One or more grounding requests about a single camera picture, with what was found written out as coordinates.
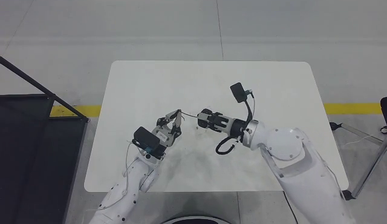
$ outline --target table top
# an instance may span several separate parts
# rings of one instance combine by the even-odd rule
[[[176,109],[196,115],[203,108],[245,119],[230,86],[241,82],[256,99],[254,119],[268,128],[298,127],[305,131],[335,172],[341,189],[348,179],[325,114],[310,66],[306,62],[247,61],[116,61],[111,66],[85,189],[106,192],[125,169],[125,155],[134,131],[149,131],[156,120]],[[151,192],[282,190],[260,151],[242,145],[220,156],[215,147],[226,137],[197,127],[186,116],[182,135],[166,150],[161,174]],[[129,149],[128,159],[138,153]]]

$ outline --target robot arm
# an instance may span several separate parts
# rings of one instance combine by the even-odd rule
[[[233,94],[238,102],[247,99],[241,87]],[[338,186],[336,177],[300,129],[266,129],[262,122],[243,121],[204,109],[198,114],[198,125],[228,135],[261,154],[278,179],[286,195],[310,223],[355,223]],[[280,168],[276,161],[291,163]]]
[[[169,128],[168,123],[174,119],[172,128]],[[147,192],[156,181],[165,149],[171,147],[181,135],[180,125],[181,110],[176,110],[159,118],[152,132],[140,127],[134,133],[130,144],[141,150],[130,165],[126,164],[122,178],[109,190],[89,224],[119,224],[126,221],[137,203],[139,191]]]

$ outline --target yellow line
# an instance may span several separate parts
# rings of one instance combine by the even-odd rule
[[[73,105],[77,111],[81,112],[87,117],[99,117],[99,113],[101,112],[101,106],[100,105]],[[72,113],[70,110],[68,110],[63,105],[54,105],[53,109],[51,110],[51,117],[58,117],[58,116],[76,116],[74,113]]]
[[[327,114],[381,114],[379,103],[324,104]]]
[[[100,105],[76,105],[75,109],[87,117],[99,117],[101,112]],[[353,103],[353,104],[324,104],[327,114],[381,114],[379,103]],[[64,106],[55,105],[51,111],[51,117],[75,116],[74,113],[67,110]]]

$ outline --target floor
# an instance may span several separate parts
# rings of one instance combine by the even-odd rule
[[[387,0],[0,0],[0,55],[71,105],[100,105],[116,60],[305,61],[324,103],[387,96]],[[0,70],[0,93],[36,93]],[[381,115],[332,115],[382,138]],[[86,132],[66,223],[85,223],[104,193],[83,188],[98,118]],[[377,151],[335,133],[350,185]],[[385,223],[387,162],[357,200],[359,223]],[[145,193],[128,223],[183,214],[230,223],[295,223],[281,192]],[[296,210],[299,223],[307,223]]]

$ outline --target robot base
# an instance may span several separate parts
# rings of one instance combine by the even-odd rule
[[[216,217],[186,216],[163,222],[162,224],[230,224]]]

